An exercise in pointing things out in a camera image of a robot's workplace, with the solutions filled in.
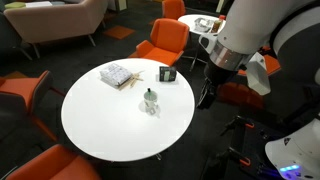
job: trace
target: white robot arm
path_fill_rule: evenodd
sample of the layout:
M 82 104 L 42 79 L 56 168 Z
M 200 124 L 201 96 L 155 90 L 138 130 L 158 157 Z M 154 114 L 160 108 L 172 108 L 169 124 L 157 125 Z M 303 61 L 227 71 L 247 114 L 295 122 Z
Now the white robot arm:
M 224 29 L 200 44 L 209 52 L 197 107 L 209 108 L 216 88 L 232 78 L 258 49 L 270 44 L 283 74 L 320 84 L 319 0 L 235 0 Z M 285 179 L 320 179 L 320 117 L 297 132 L 268 142 L 265 150 Z

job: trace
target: floor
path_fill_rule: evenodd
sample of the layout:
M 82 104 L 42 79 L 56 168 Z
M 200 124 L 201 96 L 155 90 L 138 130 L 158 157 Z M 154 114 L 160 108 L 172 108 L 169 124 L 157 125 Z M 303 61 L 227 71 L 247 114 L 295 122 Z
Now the floor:
M 33 61 L 26 59 L 16 50 L 1 52 L 0 76 L 13 71 L 19 71 L 29 77 L 37 77 L 44 70 L 49 70 L 54 76 L 54 86 L 67 92 L 72 84 L 81 75 L 92 68 L 112 60 L 126 58 L 135 51 L 135 46 L 145 39 L 149 39 L 152 26 L 149 22 L 161 17 L 161 4 L 147 0 L 128 1 L 129 9 L 106 20 L 106 29 L 115 25 L 121 25 L 135 30 L 134 33 L 122 40 L 105 36 L 106 29 L 99 27 L 93 35 L 96 47 L 91 46 L 87 37 L 70 38 L 56 42 L 42 43 L 39 46 L 41 58 Z M 204 12 L 187 9 L 188 14 Z M 35 57 L 31 47 L 27 51 Z M 205 52 L 201 52 L 202 58 L 207 58 Z M 204 64 L 196 63 L 194 70 L 189 72 L 191 65 L 189 59 L 181 59 L 176 65 L 180 73 L 188 80 L 194 92 L 195 101 L 199 99 L 201 86 L 204 80 Z M 245 78 L 235 77 L 235 82 L 246 83 Z M 278 72 L 270 76 L 272 92 L 264 97 L 265 109 L 285 117 L 299 105 L 305 102 L 303 90 Z M 63 98 L 48 92 L 42 100 L 35 114 L 40 117 L 47 126 L 57 134 L 59 143 L 71 148 L 77 153 L 88 158 L 96 167 L 103 179 L 112 180 L 195 180 L 199 179 L 209 154 L 224 151 L 231 140 L 232 132 L 223 137 L 219 134 L 224 125 L 237 114 L 238 107 L 214 102 L 208 110 L 195 109 L 193 120 L 185 134 L 170 148 L 161 153 L 162 160 L 150 157 L 134 162 L 108 162 L 89 157 L 77 149 L 65 136 L 61 126 L 60 111 Z M 35 131 L 21 127 L 10 140 L 0 142 L 0 161 L 2 170 L 0 177 L 15 166 L 23 164 L 28 159 L 41 153 L 36 144 L 46 144 L 50 147 L 53 143 L 45 137 L 35 142 Z

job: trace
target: table top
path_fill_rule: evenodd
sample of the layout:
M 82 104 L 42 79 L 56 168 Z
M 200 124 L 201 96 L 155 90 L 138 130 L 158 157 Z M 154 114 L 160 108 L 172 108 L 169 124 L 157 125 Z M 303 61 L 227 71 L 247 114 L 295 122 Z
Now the table top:
M 207 16 L 207 15 L 202 15 L 202 14 L 188 14 L 181 16 L 178 21 L 185 23 L 186 25 L 189 26 L 189 31 L 198 35 L 203 34 L 204 32 L 196 31 L 195 30 L 195 20 L 198 18 L 204 18 L 208 20 L 218 20 L 219 18 L 213 17 L 213 16 Z M 222 24 L 220 25 L 220 28 L 218 30 L 218 33 L 223 29 L 224 25 L 226 24 L 226 21 L 223 21 Z
M 135 86 L 119 91 L 100 78 L 100 70 L 116 63 L 132 73 L 143 71 Z M 68 91 L 61 110 L 69 139 L 91 156 L 110 161 L 133 161 L 167 149 L 188 128 L 195 101 L 186 79 L 159 82 L 159 66 L 149 59 L 122 59 L 100 65 L 79 78 Z M 157 92 L 158 108 L 146 112 L 143 94 Z

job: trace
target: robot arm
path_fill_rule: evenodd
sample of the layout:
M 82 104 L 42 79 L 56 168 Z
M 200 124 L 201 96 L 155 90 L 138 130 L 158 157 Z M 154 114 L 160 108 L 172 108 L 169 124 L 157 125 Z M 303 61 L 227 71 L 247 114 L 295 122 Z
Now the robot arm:
M 237 0 L 234 1 L 228 15 L 226 25 L 216 38 L 208 38 L 208 42 L 200 42 L 200 44 L 208 44 L 207 52 L 209 53 L 210 60 L 208 61 L 204 74 L 206 81 L 202 89 L 202 95 L 197 105 L 199 109 L 209 108 L 216 96 L 216 88 L 228 80 L 230 80 L 239 69 L 245 69 L 246 64 L 252 58 L 252 56 L 258 51 L 260 47 L 271 42 L 270 44 L 278 55 L 281 67 L 283 70 L 286 67 L 288 72 L 297 74 L 296 71 L 305 66 L 312 71 L 309 72 L 309 79 L 312 79 L 314 83 L 315 73 L 320 66 L 320 61 L 315 61 L 316 57 L 320 57 L 319 53 L 314 47 L 310 49 L 308 46 L 308 54 L 306 57 L 301 50 L 295 50 L 300 53 L 299 58 L 292 57 L 291 50 L 294 46 L 301 47 L 304 44 L 290 43 L 293 36 L 301 33 L 302 31 L 320 24 L 319 9 L 311 8 L 302 13 L 295 15 L 294 18 L 289 19 L 284 26 L 281 22 L 291 14 L 295 14 L 298 9 L 304 7 L 313 0 L 268 0 L 268 1 L 256 1 L 256 0 Z M 318 37 L 318 34 L 313 32 L 313 36 Z M 319 44 L 314 37 L 310 37 L 308 40 L 313 41 L 312 46 Z M 313 62 L 313 65 L 309 63 L 308 66 L 302 63 L 301 54 L 304 54 L 308 61 Z

